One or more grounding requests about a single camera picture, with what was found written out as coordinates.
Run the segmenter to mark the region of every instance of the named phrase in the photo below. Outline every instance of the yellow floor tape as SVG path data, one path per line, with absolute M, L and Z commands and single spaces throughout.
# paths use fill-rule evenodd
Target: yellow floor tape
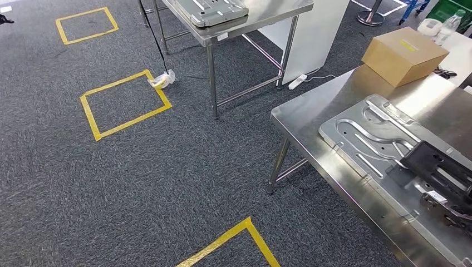
M 90 14 L 90 13 L 95 13 L 95 12 L 98 12 L 98 11 L 104 11 L 105 12 L 106 16 L 108 17 L 108 19 L 111 22 L 111 25 L 113 26 L 112 29 L 110 29 L 106 32 L 100 32 L 100 33 L 92 34 L 90 36 L 82 37 L 82 38 L 75 39 L 75 40 L 72 40 L 72 41 L 67 40 L 66 33 L 64 32 L 64 29 L 62 28 L 61 21 L 65 20 L 65 19 L 69 19 L 69 18 L 75 18 L 75 17 L 87 15 L 87 14 Z M 92 38 L 102 36 L 102 35 L 105 35 L 107 33 L 114 32 L 114 31 L 118 30 L 118 24 L 116 24 L 115 19 L 113 19 L 113 16 L 111 15 L 111 13 L 110 13 L 110 11 L 108 10 L 107 7 L 97 8 L 97 9 L 82 12 L 82 13 L 79 13 L 79 14 L 74 14 L 74 15 L 70 15 L 70 16 L 67 16 L 67 17 L 58 18 L 58 19 L 56 19 L 56 26 L 57 26 L 57 30 L 59 31 L 59 35 L 61 36 L 62 42 L 65 45 L 70 45 L 72 43 L 78 43 L 78 42 L 81 42 L 81 41 L 84 41 L 84 40 L 87 40 L 87 39 L 92 39 Z
M 250 217 L 247 217 L 244 219 L 242 222 L 236 224 L 235 227 L 229 229 L 226 233 L 221 235 L 219 238 L 217 238 L 215 241 L 213 241 L 210 245 L 208 245 L 206 248 L 202 249 L 200 252 L 196 253 L 192 257 L 186 259 L 177 267 L 190 267 L 197 263 L 199 260 L 201 260 L 203 257 L 207 256 L 210 254 L 213 250 L 217 249 L 221 245 L 223 245 L 226 241 L 229 239 L 233 238 L 237 234 L 241 233 L 244 229 L 247 229 L 249 233 L 251 234 L 251 237 L 254 239 L 255 243 L 259 247 L 260 251 L 264 255 L 265 259 L 267 262 L 269 262 L 269 265 L 271 267 L 280 267 L 279 262 L 277 262 L 276 258 L 274 255 L 272 255 L 271 250 L 267 246 L 266 242 L 262 239 L 260 236 L 259 232 L 257 232 L 257 229 L 254 227 L 254 225 L 251 222 Z
M 151 75 L 151 73 L 149 72 L 149 70 L 143 70 L 139 73 L 136 73 L 130 77 L 127 77 L 127 78 L 124 78 L 124 79 L 121 79 L 119 81 L 116 81 L 116 82 L 112 82 L 108 85 L 105 85 L 105 86 L 102 86 L 102 87 L 99 87 L 99 88 L 96 88 L 96 89 L 93 89 L 93 90 L 90 90 L 90 91 L 87 91 L 85 92 L 81 97 L 80 97 L 80 101 L 82 102 L 82 105 L 83 105 L 83 110 L 85 111 L 85 116 L 87 117 L 87 120 L 88 120 L 88 124 L 90 125 L 90 129 L 92 130 L 92 134 L 94 135 L 94 138 L 95 138 L 95 141 L 98 141 L 100 139 L 102 139 L 103 137 L 105 136 L 108 136 L 110 134 L 113 134 L 115 132 L 118 132 L 120 130 L 123 130 L 124 128 L 126 127 L 129 127 L 135 123 L 138 123 L 142 120 L 145 120 L 151 116 L 154 116 L 156 115 L 157 113 L 161 113 L 163 112 L 164 110 L 167 110 L 168 108 L 171 108 L 172 105 L 171 103 L 169 102 L 169 100 L 167 99 L 167 97 L 165 96 L 164 92 L 161 90 L 161 86 L 162 84 L 164 83 L 164 81 L 162 81 L 161 83 L 159 83 L 158 85 L 154 86 L 154 89 L 156 90 L 156 93 L 158 93 L 158 96 L 161 98 L 162 102 L 163 102 L 163 106 L 156 109 L 156 110 L 153 110 L 151 112 L 148 112 L 144 115 L 141 115 L 137 118 L 135 118 L 134 120 L 131 120 L 129 122 L 126 122 L 126 123 L 123 123 L 122 125 L 118 125 L 116 126 L 115 128 L 112 128 L 110 130 L 107 130 L 105 132 L 100 132 L 99 131 L 99 128 L 97 126 L 97 123 L 95 122 L 95 118 L 94 118 L 94 115 L 92 114 L 92 111 L 90 110 L 90 106 L 89 106 L 89 102 L 87 101 L 87 96 L 88 95 L 91 95 L 93 93 L 97 93 L 97 92 L 100 92 L 102 90 L 105 90 L 105 89 L 108 89 L 108 88 L 111 88 L 111 87 L 114 87 L 114 86 L 117 86 L 121 83 L 124 83 L 124 82 L 127 82 L 127 81 L 131 81 L 135 78 L 138 78 L 139 76 L 143 76 L 145 75 L 149 80 L 153 80 L 153 76 Z

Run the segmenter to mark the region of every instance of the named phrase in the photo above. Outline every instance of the white panel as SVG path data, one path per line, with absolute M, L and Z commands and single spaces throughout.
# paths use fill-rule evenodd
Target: white panel
M 290 32 L 290 25 L 292 24 L 292 18 L 287 18 L 264 28 L 260 28 L 259 31 L 265 35 L 269 40 L 276 44 L 282 51 L 285 51 L 287 46 L 287 37 Z
M 348 3 L 314 0 L 313 10 L 299 16 L 283 84 L 325 64 Z

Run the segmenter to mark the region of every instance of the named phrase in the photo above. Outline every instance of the gray carpet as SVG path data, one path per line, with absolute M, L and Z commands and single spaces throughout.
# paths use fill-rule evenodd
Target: gray carpet
M 175 266 L 248 216 L 282 266 L 399 266 L 312 167 L 265 193 L 281 140 L 270 110 L 324 80 L 294 91 L 268 86 L 222 107 L 214 121 L 205 49 L 177 38 L 167 60 L 179 80 L 164 90 L 173 107 L 96 142 L 79 97 L 146 68 L 163 72 L 136 1 L 8 5 L 15 24 L 0 26 L 0 266 Z M 62 43 L 56 18 L 103 6 L 118 31 Z M 370 28 L 355 21 L 359 10 L 350 3 L 320 76 L 357 67 L 371 38 L 396 29 L 401 16 Z M 110 28 L 99 14 L 73 20 L 63 24 L 69 40 Z M 181 30 L 169 11 L 163 23 L 169 34 Z M 220 99 L 276 74 L 241 38 L 216 46 L 215 60 Z M 149 89 L 142 78 L 89 96 L 99 129 L 159 107 Z M 290 150 L 287 165 L 299 157 Z M 196 264 L 264 265 L 247 233 Z

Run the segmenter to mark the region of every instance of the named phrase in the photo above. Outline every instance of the metal tabletop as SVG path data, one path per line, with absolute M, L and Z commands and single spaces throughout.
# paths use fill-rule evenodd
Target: metal tabletop
M 426 241 L 435 237 L 420 234 L 413 218 L 395 211 L 388 192 L 380 195 L 374 181 L 357 174 L 318 134 L 322 123 L 374 93 L 472 159 L 472 95 L 435 74 L 393 88 L 364 65 L 274 108 L 271 120 L 401 262 L 462 266 L 454 253 Z
M 215 43 L 217 37 L 228 34 L 227 38 L 240 36 L 291 18 L 313 8 L 311 0 L 241 0 L 249 8 L 249 15 L 219 25 L 199 28 L 176 8 L 175 0 L 163 0 L 163 3 L 183 23 L 202 46 Z

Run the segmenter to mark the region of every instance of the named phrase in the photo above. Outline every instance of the water bottle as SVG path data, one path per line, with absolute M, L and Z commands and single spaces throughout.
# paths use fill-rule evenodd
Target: water bottle
M 451 34 L 457 30 L 460 24 L 460 19 L 464 15 L 465 11 L 459 9 L 454 16 L 448 18 L 448 20 L 442 24 L 441 30 L 434 38 L 434 42 L 437 45 L 442 46 L 443 43 L 449 38 L 449 36 L 451 36 Z

